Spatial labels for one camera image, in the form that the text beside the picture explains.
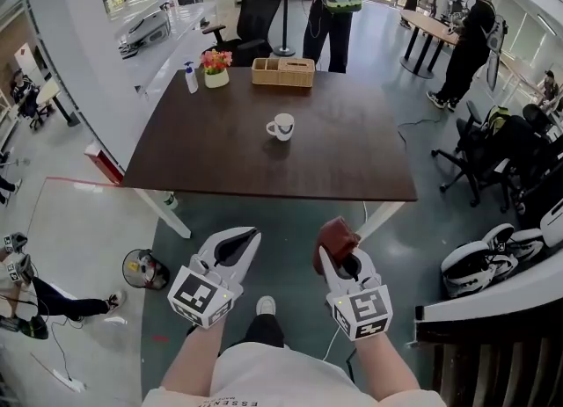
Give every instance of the white shelf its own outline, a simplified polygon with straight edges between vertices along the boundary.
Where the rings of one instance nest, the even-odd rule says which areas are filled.
[[[11,107],[10,108],[4,108],[4,111],[2,113],[0,113],[0,124],[2,124],[2,121],[4,121],[6,119],[6,116],[8,116],[8,114],[11,112]]]
[[[6,145],[6,142],[8,141],[8,139],[10,138],[11,133],[14,130],[14,127],[17,126],[17,124],[19,123],[19,118],[16,117],[12,120],[12,123],[10,124],[10,128],[8,129],[8,131],[4,134],[4,137],[2,138],[2,140],[0,140],[0,149],[3,149],[4,146]]]
[[[132,22],[144,18],[156,11],[162,4],[170,0],[128,0],[118,10],[107,15],[113,34],[119,38],[133,25]]]
[[[123,61],[134,86],[146,89],[180,42],[215,6],[215,3],[200,3],[172,7],[168,12],[170,36],[161,43],[141,48],[139,54]]]

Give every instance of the pole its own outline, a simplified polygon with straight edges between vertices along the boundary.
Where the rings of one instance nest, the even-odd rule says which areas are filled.
[[[289,0],[283,0],[283,32],[281,38],[281,46],[274,48],[274,54],[282,57],[290,57],[296,50],[288,46],[288,4]]]

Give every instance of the table leg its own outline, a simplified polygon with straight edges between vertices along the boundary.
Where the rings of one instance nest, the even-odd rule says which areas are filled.
[[[356,232],[361,238],[360,243],[379,229],[403,204],[405,202],[384,202]]]
[[[440,56],[440,53],[442,52],[442,48],[443,48],[443,40],[440,40],[438,42],[438,46],[436,47],[436,51],[434,52],[434,55],[432,55],[432,60],[430,61],[430,64],[428,65],[428,71],[432,72],[432,69],[434,68],[436,60],[438,60],[438,57]]]
[[[173,210],[162,201],[162,194],[154,190],[143,190],[141,188],[136,188],[135,191],[155,212],[157,212],[157,215],[160,216],[166,224],[178,233],[178,235],[182,238],[190,238],[192,236],[192,231],[188,229],[186,224],[184,224]]]
[[[57,99],[56,96],[53,98],[53,102],[55,103],[56,108],[59,109],[59,112],[61,112],[61,115],[67,121],[67,126],[74,127],[80,124],[77,115],[74,112],[69,115],[67,111],[64,110],[64,108],[61,105],[61,101],[59,101],[59,99]]]
[[[518,87],[520,86],[520,80],[516,81],[516,85],[514,86],[513,89],[511,89],[508,92],[508,95],[504,98],[504,100],[502,101],[501,105],[503,107],[508,107],[508,102],[510,102],[510,99],[512,99],[512,97],[514,97],[516,90],[518,90]]]
[[[426,68],[421,67],[422,63],[424,62],[424,58],[426,57],[426,53],[428,52],[428,48],[430,47],[430,43],[432,42],[432,38],[433,38],[432,35],[427,36],[426,41],[424,42],[424,46],[420,51],[419,58],[416,62],[410,62],[408,60],[408,55],[410,54],[410,51],[409,49],[406,50],[405,56],[399,59],[399,62],[401,65],[403,65],[403,68],[411,71],[413,74],[415,74],[418,77],[423,77],[425,79],[431,79],[432,77],[434,77],[432,71],[428,71]]]
[[[511,72],[510,76],[508,76],[507,81],[504,83],[504,85],[502,86],[502,90],[505,91],[507,89],[507,87],[510,85],[510,83],[512,82],[512,79],[514,78],[514,73]]]
[[[413,50],[414,42],[416,41],[416,36],[418,34],[419,34],[419,28],[414,27],[413,36],[411,37],[411,40],[408,42],[408,48],[406,49],[405,60],[408,60],[408,58],[411,56],[411,51]]]

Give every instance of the pink flowers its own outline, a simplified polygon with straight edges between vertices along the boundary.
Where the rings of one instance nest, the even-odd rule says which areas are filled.
[[[214,49],[201,55],[201,64],[206,74],[219,74],[232,63],[232,52],[217,52]]]

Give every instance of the flower pot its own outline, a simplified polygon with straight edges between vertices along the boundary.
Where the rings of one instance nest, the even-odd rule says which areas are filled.
[[[205,86],[208,88],[222,87],[229,83],[229,73],[224,69],[219,74],[205,73]]]

